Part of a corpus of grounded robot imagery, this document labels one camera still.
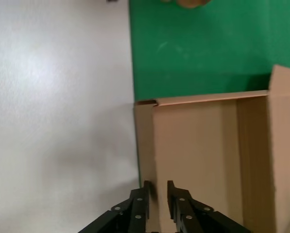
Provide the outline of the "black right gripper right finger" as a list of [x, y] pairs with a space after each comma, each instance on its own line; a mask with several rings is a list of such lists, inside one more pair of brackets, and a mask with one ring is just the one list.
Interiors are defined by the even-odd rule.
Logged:
[[168, 206], [171, 219], [179, 233], [249, 233], [238, 224], [212, 207], [192, 198], [186, 189], [167, 182]]

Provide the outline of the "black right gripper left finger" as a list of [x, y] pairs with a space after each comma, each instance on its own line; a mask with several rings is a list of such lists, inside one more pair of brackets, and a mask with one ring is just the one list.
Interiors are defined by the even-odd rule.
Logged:
[[149, 219], [150, 182], [133, 189], [130, 197], [113, 206], [79, 233], [144, 233]]

